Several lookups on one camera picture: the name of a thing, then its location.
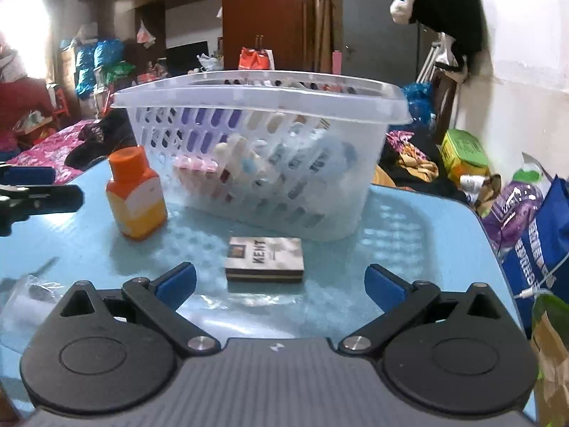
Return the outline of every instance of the clear plastic bag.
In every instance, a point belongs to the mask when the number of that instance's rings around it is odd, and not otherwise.
[[[34,333],[66,290],[56,282],[42,282],[32,275],[22,276],[0,312],[0,344],[24,353]]]
[[[223,346],[229,338],[301,337],[306,309],[301,295],[227,293],[194,295],[177,312]]]

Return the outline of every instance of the green plastic bag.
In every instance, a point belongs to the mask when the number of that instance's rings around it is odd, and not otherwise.
[[[112,66],[105,67],[106,84],[110,85],[121,78],[128,77],[133,70],[134,66],[126,61],[121,61],[113,64]]]

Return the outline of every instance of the pink floral bedsheet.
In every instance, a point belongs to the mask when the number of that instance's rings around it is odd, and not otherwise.
[[[83,120],[67,127],[28,151],[16,156],[8,163],[24,167],[53,167],[56,171],[55,184],[65,184],[75,179],[83,172],[65,165],[68,154],[83,141],[78,139],[79,132],[94,119]]]

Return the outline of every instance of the clear plastic basket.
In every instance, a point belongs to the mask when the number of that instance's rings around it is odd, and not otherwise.
[[[281,71],[169,78],[116,93],[114,107],[188,205],[318,241],[355,231],[388,125],[411,120],[394,85]]]

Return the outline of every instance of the pink item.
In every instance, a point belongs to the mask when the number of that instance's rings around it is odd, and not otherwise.
[[[83,120],[75,125],[51,135],[28,151],[9,160],[12,165],[24,167],[53,167],[56,171],[55,184],[65,184],[75,179],[83,172],[65,165],[65,159],[73,149],[83,141],[78,139],[83,127],[94,120]]]
[[[388,142],[395,150],[395,152],[399,152],[401,154],[401,152],[403,152],[404,146],[412,146],[415,150],[416,156],[419,159],[424,160],[425,162],[429,160],[423,151],[409,143],[409,140],[415,136],[412,131],[394,130],[390,131],[389,133],[385,133],[385,135],[387,136]]]
[[[342,75],[342,52],[334,51],[332,53],[332,73],[334,75]]]

